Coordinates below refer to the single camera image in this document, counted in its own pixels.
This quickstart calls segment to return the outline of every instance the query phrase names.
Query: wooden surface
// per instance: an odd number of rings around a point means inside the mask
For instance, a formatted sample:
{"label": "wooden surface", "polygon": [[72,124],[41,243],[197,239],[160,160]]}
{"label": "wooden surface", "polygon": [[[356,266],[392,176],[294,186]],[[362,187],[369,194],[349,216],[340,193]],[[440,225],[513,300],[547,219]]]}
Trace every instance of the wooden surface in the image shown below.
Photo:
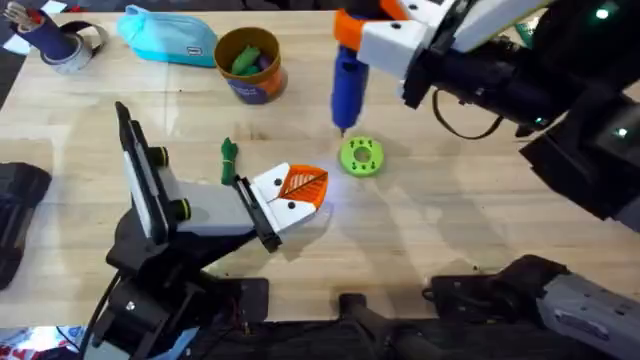
{"label": "wooden surface", "polygon": [[[196,15],[220,35],[240,26],[276,34],[289,83],[265,106],[240,103],[215,70],[136,58],[115,36],[118,16],[59,16],[104,26],[111,43],[72,76],[56,74],[32,52],[0,113],[0,161],[26,161],[54,179],[18,275],[0,292],[3,327],[85,323],[114,273],[104,259],[129,207],[116,100],[129,106],[151,143],[168,147],[181,179],[218,183],[226,136],[240,146],[243,175],[283,161],[329,171],[325,206],[281,251],[269,255],[256,240],[211,266],[222,276],[268,278],[271,319],[332,317],[345,291],[364,292],[386,315],[429,316],[420,298],[429,277],[473,265],[496,271],[525,253],[640,299],[640,235],[549,191],[517,153],[524,143],[514,140],[512,124],[484,141],[461,141],[435,121],[428,101],[418,111],[404,107],[395,80],[372,71],[349,135],[380,140],[386,165],[375,178],[345,175],[329,109],[332,13]],[[493,120],[442,100],[462,133],[480,133]]]}

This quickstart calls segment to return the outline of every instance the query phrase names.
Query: sticker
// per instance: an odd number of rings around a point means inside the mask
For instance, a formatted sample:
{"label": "sticker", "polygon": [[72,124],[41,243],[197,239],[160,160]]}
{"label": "sticker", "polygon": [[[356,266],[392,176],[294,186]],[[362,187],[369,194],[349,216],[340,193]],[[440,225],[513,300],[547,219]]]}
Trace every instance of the sticker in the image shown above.
{"label": "sticker", "polygon": [[201,56],[202,48],[197,46],[187,46],[187,54],[190,56]]}
{"label": "sticker", "polygon": [[267,92],[262,88],[235,79],[229,79],[227,82],[236,94],[238,94],[248,104],[264,104],[267,102]]}
{"label": "sticker", "polygon": [[606,327],[593,321],[581,319],[568,312],[555,310],[554,313],[556,320],[558,320],[559,323],[575,330],[582,331],[583,333],[594,336],[600,340],[609,341],[609,331]]}

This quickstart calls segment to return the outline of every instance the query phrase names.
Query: tape roll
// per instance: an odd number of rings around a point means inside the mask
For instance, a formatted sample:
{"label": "tape roll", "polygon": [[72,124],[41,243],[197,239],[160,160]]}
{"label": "tape roll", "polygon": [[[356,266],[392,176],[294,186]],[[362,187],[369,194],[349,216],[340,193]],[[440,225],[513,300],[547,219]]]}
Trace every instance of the tape roll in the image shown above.
{"label": "tape roll", "polygon": [[[80,30],[90,27],[96,29],[98,36],[100,37],[100,43],[93,48],[88,40],[78,34]],[[86,21],[71,21],[62,25],[60,30],[76,44],[73,54],[64,59],[52,60],[43,52],[40,52],[40,58],[42,61],[60,74],[73,74],[81,70],[89,64],[91,59],[96,56],[107,43],[107,32],[102,27],[90,24]]]}

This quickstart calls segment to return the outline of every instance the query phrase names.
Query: blue bag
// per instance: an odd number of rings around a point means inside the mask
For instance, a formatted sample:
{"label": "blue bag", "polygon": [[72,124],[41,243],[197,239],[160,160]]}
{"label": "blue bag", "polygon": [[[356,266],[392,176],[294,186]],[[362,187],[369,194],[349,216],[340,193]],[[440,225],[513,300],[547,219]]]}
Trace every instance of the blue bag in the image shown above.
{"label": "blue bag", "polygon": [[202,20],[191,16],[153,13],[135,5],[118,19],[118,34],[146,60],[215,67],[218,38]]}

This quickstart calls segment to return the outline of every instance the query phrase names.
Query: paper cup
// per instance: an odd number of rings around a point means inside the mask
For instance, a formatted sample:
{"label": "paper cup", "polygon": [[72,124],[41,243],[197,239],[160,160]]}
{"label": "paper cup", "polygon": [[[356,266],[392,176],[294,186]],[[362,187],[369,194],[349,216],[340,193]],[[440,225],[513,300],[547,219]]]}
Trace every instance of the paper cup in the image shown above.
{"label": "paper cup", "polygon": [[[251,45],[273,59],[265,70],[249,75],[233,75],[231,64]],[[283,70],[280,67],[280,46],[272,33],[257,27],[235,29],[224,35],[213,53],[218,70],[231,89],[247,104],[264,104],[277,97],[284,88]]]}

